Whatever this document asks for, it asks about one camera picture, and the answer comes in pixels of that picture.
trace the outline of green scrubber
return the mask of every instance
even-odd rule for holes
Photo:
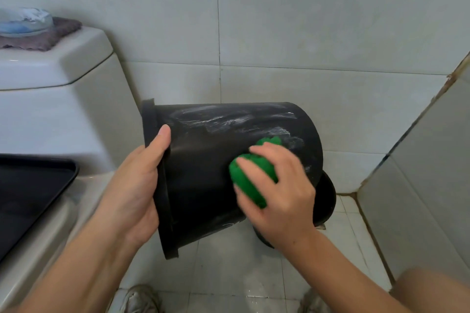
[[[261,140],[256,142],[257,145],[262,145],[264,143],[272,143],[276,145],[281,145],[282,141],[278,136],[273,138],[264,137]],[[262,156],[255,155],[252,153],[247,153],[240,155],[239,157],[244,157],[252,162],[254,162],[259,168],[261,168],[266,174],[277,183],[278,179],[276,176],[276,171],[274,170],[274,166],[271,162],[265,159]],[[260,192],[256,189],[255,186],[251,183],[251,181],[246,177],[243,173],[242,169],[238,167],[236,163],[236,158],[230,163],[228,166],[228,171],[230,172],[230,177],[232,178],[232,182],[236,184],[251,200],[261,209],[266,208],[266,200],[261,195]]]

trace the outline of black round container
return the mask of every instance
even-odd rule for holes
[[[314,214],[313,221],[314,226],[318,227],[321,224],[324,224],[335,210],[336,205],[336,190],[333,182],[328,177],[325,171],[322,172],[318,184],[315,186],[315,205],[314,205]],[[265,245],[273,248],[266,239],[263,238],[261,233],[255,230],[256,236],[260,239]]]
[[[172,130],[154,195],[167,259],[178,257],[179,247],[244,219],[228,165],[259,139],[279,136],[312,184],[320,180],[320,138],[309,116],[292,103],[155,105],[150,99],[141,115],[146,146],[163,124]]]

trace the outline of tile floor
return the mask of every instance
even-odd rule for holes
[[[322,230],[362,272],[384,289],[390,281],[355,201],[339,197]],[[126,288],[151,284],[166,313],[295,313],[308,284],[279,252],[263,245],[243,221],[185,246],[166,261],[156,233],[137,253],[109,312],[117,313]]]

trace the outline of folded towel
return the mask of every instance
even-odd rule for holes
[[[49,51],[62,37],[67,36],[82,27],[82,23],[74,19],[59,17],[52,18],[54,26],[39,35],[25,37],[0,36],[0,49],[16,48],[32,51]]]

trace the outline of white toilet tank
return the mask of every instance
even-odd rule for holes
[[[142,122],[105,33],[83,27],[47,52],[0,49],[0,153],[113,171],[143,144]]]

